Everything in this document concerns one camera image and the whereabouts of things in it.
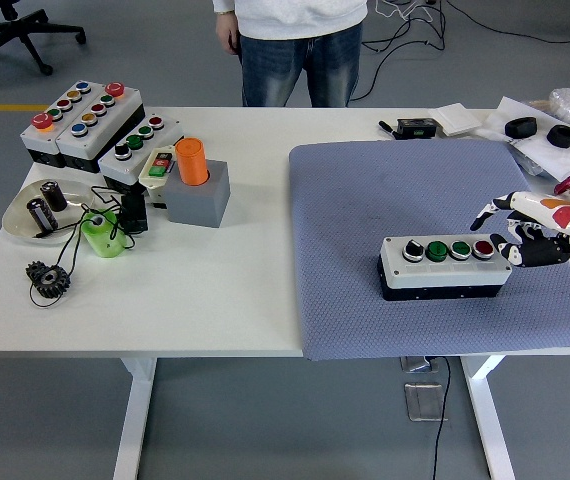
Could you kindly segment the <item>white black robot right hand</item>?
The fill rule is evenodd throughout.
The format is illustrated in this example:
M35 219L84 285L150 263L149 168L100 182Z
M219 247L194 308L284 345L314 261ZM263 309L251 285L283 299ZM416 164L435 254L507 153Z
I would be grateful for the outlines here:
M492 199L470 229L478 230L499 210L508 210L509 232L519 240L510 243L499 234L490 240L499 253L517 267L564 263L570 258L570 201L529 191L515 191Z

